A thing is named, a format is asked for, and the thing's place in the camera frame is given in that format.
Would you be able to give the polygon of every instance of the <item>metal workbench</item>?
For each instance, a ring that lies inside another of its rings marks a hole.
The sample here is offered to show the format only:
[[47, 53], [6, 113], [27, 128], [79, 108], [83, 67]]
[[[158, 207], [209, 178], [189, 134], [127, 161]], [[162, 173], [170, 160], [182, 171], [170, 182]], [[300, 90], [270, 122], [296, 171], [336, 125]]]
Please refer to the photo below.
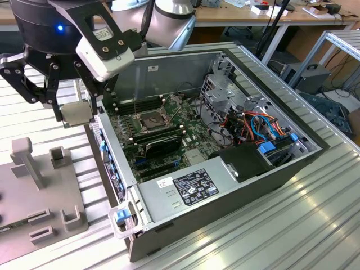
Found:
[[[10, 142], [15, 137], [29, 136], [35, 154], [57, 145], [70, 147], [90, 223], [88, 231], [0, 269], [359, 269], [359, 148], [243, 47], [222, 43], [186, 50], [222, 47], [239, 57], [331, 149], [283, 188], [130, 263], [124, 241], [113, 237], [107, 220], [109, 203], [84, 128], [63, 129], [52, 110], [27, 104], [0, 80], [0, 162], [10, 161]], [[32, 80], [42, 81], [34, 70], [27, 72]], [[244, 77], [238, 76], [238, 81], [250, 94], [257, 92]], [[74, 98], [72, 93], [72, 83], [61, 84], [60, 100]]]

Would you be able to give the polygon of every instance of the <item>blue connector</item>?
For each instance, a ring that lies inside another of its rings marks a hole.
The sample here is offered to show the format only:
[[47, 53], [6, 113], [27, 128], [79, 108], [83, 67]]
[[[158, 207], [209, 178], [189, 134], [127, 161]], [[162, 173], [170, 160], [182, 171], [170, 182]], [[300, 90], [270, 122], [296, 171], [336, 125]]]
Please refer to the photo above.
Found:
[[101, 141], [100, 150], [103, 151], [105, 149], [106, 143], [105, 140]]
[[271, 150], [274, 150], [276, 149], [275, 145], [272, 143], [272, 142], [265, 142], [265, 143], [262, 143], [260, 146], [259, 146], [259, 149], [262, 153], [267, 153]]
[[119, 210], [115, 214], [115, 221], [121, 222], [124, 221], [125, 219], [128, 219], [129, 217], [131, 217], [131, 213], [129, 209]]
[[290, 134], [290, 137], [294, 142], [296, 142], [299, 139], [298, 135], [296, 135], [295, 133]]

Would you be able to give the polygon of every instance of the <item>metal shelf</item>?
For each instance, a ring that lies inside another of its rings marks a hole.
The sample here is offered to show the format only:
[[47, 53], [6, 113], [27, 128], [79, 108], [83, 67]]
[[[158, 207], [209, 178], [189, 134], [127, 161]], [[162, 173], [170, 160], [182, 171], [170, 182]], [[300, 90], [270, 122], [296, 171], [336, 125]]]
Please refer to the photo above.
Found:
[[[360, 61], [360, 31], [357, 30], [340, 30], [340, 31], [325, 31], [322, 33], [319, 40], [316, 42], [310, 53], [300, 66], [299, 70], [295, 73], [293, 78], [289, 81], [289, 86], [294, 87], [295, 83], [301, 77], [303, 71], [307, 68], [312, 58], [317, 54], [319, 49], [322, 47], [325, 41], [331, 42], [337, 48], [343, 50], [347, 54], [353, 56], [355, 59]], [[352, 83], [352, 79], [349, 78], [348, 84]]]

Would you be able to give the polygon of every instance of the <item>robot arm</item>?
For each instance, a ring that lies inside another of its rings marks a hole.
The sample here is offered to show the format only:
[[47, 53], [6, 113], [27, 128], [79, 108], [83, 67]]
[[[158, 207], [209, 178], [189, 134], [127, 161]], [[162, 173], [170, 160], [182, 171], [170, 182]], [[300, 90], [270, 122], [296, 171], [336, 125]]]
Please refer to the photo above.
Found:
[[[93, 121], [93, 116], [97, 114], [96, 101], [102, 98], [104, 91], [113, 90], [116, 75], [134, 61], [133, 52], [141, 48], [145, 37], [159, 33], [153, 30], [160, 27], [156, 17], [158, 10], [166, 10], [162, 16], [173, 21], [188, 21], [186, 16], [189, 16], [189, 11], [193, 18], [190, 0], [119, 1], [123, 6], [127, 4], [127, 11], [143, 10], [137, 27], [129, 24], [124, 29], [122, 21], [118, 21], [119, 28], [99, 0], [11, 0], [25, 43], [24, 53], [10, 57], [0, 55], [0, 75], [27, 102], [40, 101], [44, 107], [52, 107], [56, 120], [63, 121], [65, 127]], [[182, 11], [174, 17], [179, 7]], [[94, 16], [103, 19], [104, 28], [95, 30]], [[126, 19], [126, 14], [117, 14], [115, 18], [119, 17]], [[192, 20], [193, 26], [187, 24], [180, 34], [186, 32], [190, 36], [195, 26], [195, 18]], [[171, 29], [163, 31], [163, 37], [172, 35], [172, 32], [166, 33], [168, 30]], [[170, 47], [168, 40], [154, 40]], [[182, 38], [181, 46], [178, 41], [178, 46], [173, 48], [182, 49], [187, 40], [188, 37]], [[25, 76], [26, 64], [45, 76], [44, 86], [39, 87]], [[59, 81], [78, 78], [87, 87], [89, 100], [59, 106], [56, 100]]]

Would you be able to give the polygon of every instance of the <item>warning label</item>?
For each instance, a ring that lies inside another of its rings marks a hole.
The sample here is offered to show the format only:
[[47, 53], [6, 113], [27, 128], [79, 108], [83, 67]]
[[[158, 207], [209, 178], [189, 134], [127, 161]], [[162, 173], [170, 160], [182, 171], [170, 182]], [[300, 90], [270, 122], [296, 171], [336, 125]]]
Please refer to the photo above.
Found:
[[173, 182], [187, 206], [219, 193], [205, 169], [174, 179]]

